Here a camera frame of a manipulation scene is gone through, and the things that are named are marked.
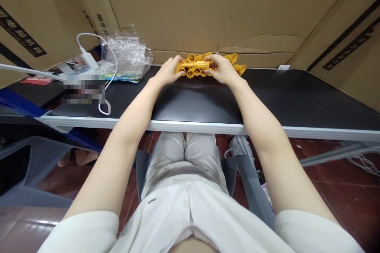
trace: leg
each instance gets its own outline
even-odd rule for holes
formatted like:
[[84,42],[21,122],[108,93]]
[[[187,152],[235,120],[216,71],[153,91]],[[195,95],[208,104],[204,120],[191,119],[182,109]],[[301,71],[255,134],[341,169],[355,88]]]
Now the leg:
[[214,134],[187,134],[185,161],[201,169],[228,194]]
[[180,132],[162,132],[152,153],[152,159],[146,172],[146,182],[141,194],[144,198],[150,187],[171,170],[171,165],[184,161],[185,141]]

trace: red tile floor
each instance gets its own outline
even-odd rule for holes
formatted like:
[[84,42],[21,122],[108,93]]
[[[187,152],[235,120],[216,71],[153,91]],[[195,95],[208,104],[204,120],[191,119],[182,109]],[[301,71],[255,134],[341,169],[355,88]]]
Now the red tile floor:
[[[102,131],[102,142],[106,141],[108,134],[109,130]],[[144,134],[139,149],[151,153],[159,136],[160,132]],[[216,139],[220,153],[224,157],[224,152],[229,148],[228,139],[225,135],[217,135]],[[291,144],[299,159],[344,146],[338,141],[307,139],[291,139]],[[254,156],[257,157],[253,147],[252,149]],[[380,169],[379,154],[371,153],[366,157]],[[261,169],[258,159],[255,164]],[[75,198],[91,169],[91,166],[78,166],[74,161],[64,168],[55,167],[38,187],[58,195]],[[380,252],[380,177],[365,172],[346,159],[309,166],[305,171],[342,227],[367,253]],[[248,208],[240,176],[237,177],[233,197]],[[120,214],[119,232],[138,204],[136,172],[132,170]],[[37,252],[66,211],[66,208],[0,208],[1,251]]]

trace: bubble wrap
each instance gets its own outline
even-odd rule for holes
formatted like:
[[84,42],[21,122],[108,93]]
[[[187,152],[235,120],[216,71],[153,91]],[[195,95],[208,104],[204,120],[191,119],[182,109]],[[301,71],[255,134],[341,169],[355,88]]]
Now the bubble wrap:
[[109,47],[115,53],[118,59],[118,69],[116,72],[115,80],[137,82],[144,76],[150,69],[153,61],[153,53],[147,49],[146,44],[135,32],[114,32],[110,33],[102,42],[102,60],[108,63],[100,66],[100,74],[112,75],[115,72],[115,58]]

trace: person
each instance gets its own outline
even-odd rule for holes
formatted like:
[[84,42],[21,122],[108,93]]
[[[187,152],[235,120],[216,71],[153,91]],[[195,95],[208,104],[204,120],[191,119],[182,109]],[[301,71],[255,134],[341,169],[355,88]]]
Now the person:
[[228,59],[206,70],[230,87],[267,181],[275,231],[228,195],[215,135],[163,132],[142,201],[117,238],[137,147],[161,89],[176,81],[180,56],[150,78],[112,130],[63,220],[39,252],[363,252],[339,225],[300,165],[273,114]]

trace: white table edge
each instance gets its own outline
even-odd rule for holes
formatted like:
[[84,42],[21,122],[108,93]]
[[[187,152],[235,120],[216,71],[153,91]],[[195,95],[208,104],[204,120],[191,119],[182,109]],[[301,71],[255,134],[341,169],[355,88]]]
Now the white table edge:
[[[113,128],[118,119],[99,117],[67,117],[43,115],[35,118],[61,132],[68,132],[68,127]],[[380,142],[380,131],[352,130],[338,128],[309,128],[283,126],[290,138],[313,138],[350,141]],[[225,123],[199,123],[184,121],[150,121],[147,130],[166,132],[196,132],[216,134],[247,135],[244,125]]]

